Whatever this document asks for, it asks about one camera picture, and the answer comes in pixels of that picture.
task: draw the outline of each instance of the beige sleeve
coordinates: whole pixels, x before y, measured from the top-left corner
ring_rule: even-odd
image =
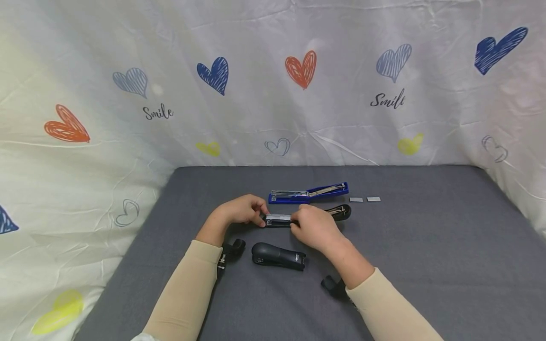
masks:
[[[442,340],[379,269],[359,286],[346,291],[375,341]]]
[[[143,332],[161,341],[197,340],[216,282],[222,248],[192,241]]]

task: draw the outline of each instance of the gray mat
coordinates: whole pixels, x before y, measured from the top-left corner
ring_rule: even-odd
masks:
[[[125,341],[144,325],[207,215],[246,193],[347,181],[343,233],[445,340],[545,340],[546,244],[487,174],[470,166],[185,167],[175,171],[76,341]],[[273,213],[296,206],[270,205]],[[200,340],[371,340],[350,303],[320,282],[337,274],[288,229],[234,226],[247,249],[218,282]],[[307,253],[304,272],[252,263],[257,242]]]

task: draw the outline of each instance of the stapler spring rod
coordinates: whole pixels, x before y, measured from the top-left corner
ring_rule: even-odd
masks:
[[[332,215],[333,215],[333,214],[336,214],[336,213],[340,213],[340,212],[345,212],[345,209],[344,209],[343,207],[340,207],[340,208],[338,208],[338,209],[336,209],[336,210],[328,211],[328,213],[330,213],[330,214],[332,214]]]
[[[308,196],[306,191],[295,191],[295,190],[272,190],[272,196]]]
[[[345,187],[345,184],[340,183],[339,185],[330,186],[330,187],[326,187],[326,188],[323,188],[323,189],[319,189],[316,192],[311,192],[311,193],[309,193],[309,196],[315,196],[315,195],[319,195],[319,194],[328,193],[328,192],[331,192],[333,190],[344,188],[344,187]]]

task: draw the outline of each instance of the black plastic part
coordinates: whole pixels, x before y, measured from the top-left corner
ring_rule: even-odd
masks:
[[[258,265],[280,266],[303,271],[305,253],[282,249],[267,243],[256,243],[252,247],[252,261]]]
[[[218,260],[218,277],[220,277],[223,272],[225,271],[225,265],[228,261],[233,261],[239,258],[242,253],[245,251],[246,243],[242,239],[236,239],[233,242],[233,245],[230,245],[228,243],[225,243],[222,245],[222,255],[220,256],[220,259]]]
[[[332,214],[332,211],[337,211],[337,209],[341,207],[343,207],[343,212],[337,212]],[[332,218],[336,222],[340,222],[342,220],[348,219],[351,216],[351,207],[347,204],[343,204],[343,205],[339,205],[334,208],[331,208],[329,210],[326,210],[326,212],[332,214]]]
[[[340,279],[336,282],[332,276],[328,275],[321,281],[321,286],[326,289],[330,296],[337,298],[338,300],[348,299],[347,292],[345,291],[345,282]]]

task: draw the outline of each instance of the heart drawing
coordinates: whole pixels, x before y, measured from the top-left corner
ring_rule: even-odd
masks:
[[[214,156],[215,158],[220,156],[220,145],[216,142],[209,143],[208,145],[204,143],[196,143],[195,146],[205,154]]]
[[[296,57],[287,57],[284,67],[290,78],[305,90],[313,80],[314,70],[317,67],[317,54],[313,50],[306,53],[303,65]]]
[[[17,231],[19,227],[9,218],[8,213],[0,206],[0,235]]]
[[[55,109],[63,122],[49,121],[45,123],[45,132],[55,139],[67,142],[89,143],[91,138],[76,116],[62,104],[57,104]]]
[[[498,44],[493,37],[487,37],[480,41],[476,47],[474,66],[485,76],[493,65],[523,41],[528,31],[527,27],[518,27],[502,38]]]
[[[403,44],[400,45],[396,52],[393,50],[383,52],[381,57],[377,60],[377,73],[392,79],[393,82],[396,83],[400,71],[402,71],[402,68],[410,58],[411,51],[412,48],[410,44]]]
[[[203,64],[197,64],[197,74],[210,85],[214,90],[220,92],[222,96],[225,95],[225,86],[228,84],[228,61],[224,57],[218,57],[212,64],[212,68]]]
[[[84,298],[80,292],[74,289],[64,291],[57,296],[53,309],[36,321],[31,332],[35,335],[51,333],[77,319],[83,310]]]
[[[140,213],[140,207],[136,201],[131,199],[125,199],[123,201],[123,214],[116,217],[114,224],[119,227],[125,227],[131,225]]]
[[[125,74],[114,72],[112,75],[114,83],[123,91],[135,93],[146,98],[146,87],[148,86],[148,77],[139,68],[127,70]]]
[[[495,162],[503,162],[508,157],[508,150],[499,146],[492,136],[487,135],[482,139],[483,148],[495,158]]]
[[[285,156],[290,149],[290,141],[284,137],[281,137],[277,143],[274,143],[273,141],[266,141],[264,145],[268,151],[279,156]]]
[[[417,134],[413,139],[402,139],[398,141],[398,150],[404,155],[414,155],[421,149],[424,134]]]

